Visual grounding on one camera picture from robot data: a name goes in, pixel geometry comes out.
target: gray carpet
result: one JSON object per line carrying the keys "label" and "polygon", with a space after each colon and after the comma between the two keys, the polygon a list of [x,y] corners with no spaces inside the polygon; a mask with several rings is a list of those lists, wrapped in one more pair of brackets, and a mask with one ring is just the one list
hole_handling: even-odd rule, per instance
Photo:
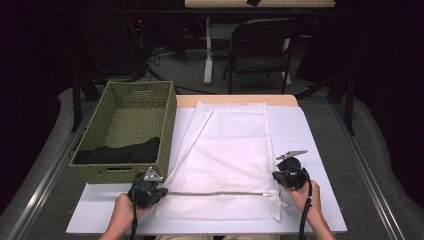
{"label": "gray carpet", "polygon": [[[296,94],[310,83],[294,79],[296,68],[299,64],[302,51],[298,51],[298,58],[293,62],[292,86],[286,93]],[[166,54],[151,63],[155,72],[173,80],[177,86],[195,90],[207,91],[214,94],[227,93],[227,81],[222,80],[222,69],[225,61],[220,54],[215,55],[213,84],[203,85],[204,58],[189,58],[177,54]],[[278,94],[278,89],[262,91],[246,91],[252,88],[278,87],[281,77],[271,75],[264,83],[255,79],[263,76],[253,76],[251,80],[239,78],[236,80],[235,89],[240,94]],[[150,74],[146,74],[140,81],[154,81]],[[196,91],[179,88],[183,94],[198,94]],[[311,95],[307,100],[299,101],[306,114],[311,131],[321,154],[328,177],[332,184],[335,196],[344,207],[342,211],[348,232],[337,234],[338,239],[390,239],[375,200],[361,176],[360,165],[357,161],[357,150],[352,147],[351,138],[346,136],[346,130],[340,124],[337,114],[343,105],[328,105],[325,101],[327,89]],[[21,214],[28,205],[31,196],[42,182],[44,174],[54,164],[64,148],[66,139],[71,135],[72,128],[72,97],[67,90],[60,96],[62,108],[49,140],[34,164],[33,169],[22,185],[14,200],[0,218],[0,239],[7,239]],[[397,220],[404,239],[424,239],[423,209],[414,204],[403,192],[397,179],[390,170],[390,157],[384,139],[378,126],[374,122],[366,106],[356,100],[354,105],[354,140],[357,141],[373,177],[379,183],[381,191],[387,200],[394,218]],[[78,236],[65,233],[66,227],[72,216],[72,210],[82,193],[84,182],[67,166],[59,170],[59,177],[42,208],[34,216],[35,221],[30,225],[26,239],[96,239],[98,236]],[[296,236],[283,236],[282,239],[297,239]]]}

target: black cloth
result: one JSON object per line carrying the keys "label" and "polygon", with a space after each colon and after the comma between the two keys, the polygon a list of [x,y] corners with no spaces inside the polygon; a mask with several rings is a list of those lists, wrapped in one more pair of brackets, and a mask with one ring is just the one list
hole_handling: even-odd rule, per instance
{"label": "black cloth", "polygon": [[102,146],[93,151],[79,151],[75,164],[154,163],[159,152],[160,138],[120,148]]}

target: metal rail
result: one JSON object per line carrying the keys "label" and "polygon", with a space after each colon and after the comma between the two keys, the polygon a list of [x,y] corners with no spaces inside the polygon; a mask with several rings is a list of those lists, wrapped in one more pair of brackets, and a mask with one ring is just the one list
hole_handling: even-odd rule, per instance
{"label": "metal rail", "polygon": [[8,240],[26,239],[27,235],[37,219],[38,214],[43,208],[44,203],[52,191],[56,181],[58,180],[63,168],[69,162],[69,153],[72,148],[78,143],[80,136],[83,134],[84,128],[87,126],[90,115],[94,112],[97,103],[89,102],[83,113],[83,121],[80,127],[73,133],[71,133],[64,144],[59,158],[55,161],[52,166],[47,170],[44,178],[41,180],[40,185],[31,197],[25,210],[19,217],[8,236]]}
{"label": "metal rail", "polygon": [[375,208],[377,209],[377,212],[380,215],[381,221],[383,222],[383,225],[386,228],[387,234],[392,240],[405,239],[392,213],[392,210],[377,183],[377,180],[374,178],[374,174],[368,165],[368,161],[365,158],[358,142],[356,141],[355,136],[351,135],[348,129],[345,127],[343,117],[344,114],[341,109],[341,106],[337,104],[331,104],[330,106],[336,115],[336,119],[339,125],[341,126],[341,129],[343,129],[346,139],[349,141],[352,150],[355,153],[358,171],[361,174],[362,180],[364,181],[364,184],[371,196],[371,199],[374,202]]}

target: white surface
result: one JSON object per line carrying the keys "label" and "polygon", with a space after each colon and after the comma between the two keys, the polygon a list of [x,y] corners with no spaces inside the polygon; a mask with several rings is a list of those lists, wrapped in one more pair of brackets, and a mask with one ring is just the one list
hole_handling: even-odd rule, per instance
{"label": "white surface", "polygon": [[[173,168],[181,138],[190,120],[193,108],[178,108],[175,119],[170,169]],[[298,107],[268,106],[268,120],[274,156],[290,150],[308,150],[297,156],[311,176],[320,185],[324,216],[333,232],[347,231],[333,190],[320,159],[309,125],[303,111]],[[68,225],[67,233],[103,233],[107,228],[114,199],[127,192],[130,184],[87,184]],[[139,221],[140,235],[184,235],[184,234],[294,234],[299,230],[300,213],[283,191],[283,201],[288,203],[281,220],[260,221],[188,221],[154,218],[153,211]],[[307,225],[305,232],[312,232]]]}

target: white table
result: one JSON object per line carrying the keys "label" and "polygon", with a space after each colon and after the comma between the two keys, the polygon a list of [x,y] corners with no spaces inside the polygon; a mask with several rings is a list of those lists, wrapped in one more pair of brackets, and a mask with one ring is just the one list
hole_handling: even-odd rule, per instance
{"label": "white table", "polygon": [[[177,96],[178,109],[175,119],[170,166],[172,169],[179,143],[193,112],[193,104],[224,102],[267,102],[271,139],[275,156],[289,150],[308,150],[299,155],[311,178],[321,187],[324,216],[333,232],[347,231],[338,203],[328,180],[318,149],[303,111],[289,95],[222,95]],[[107,228],[114,200],[121,192],[127,192],[130,184],[87,184],[66,230],[74,234],[100,234]],[[187,235],[187,234],[296,234],[299,230],[300,213],[290,197],[282,192],[282,199],[289,204],[282,211],[280,221],[189,221],[156,218],[153,211],[139,221],[139,235]],[[307,225],[305,232],[312,232]]]}

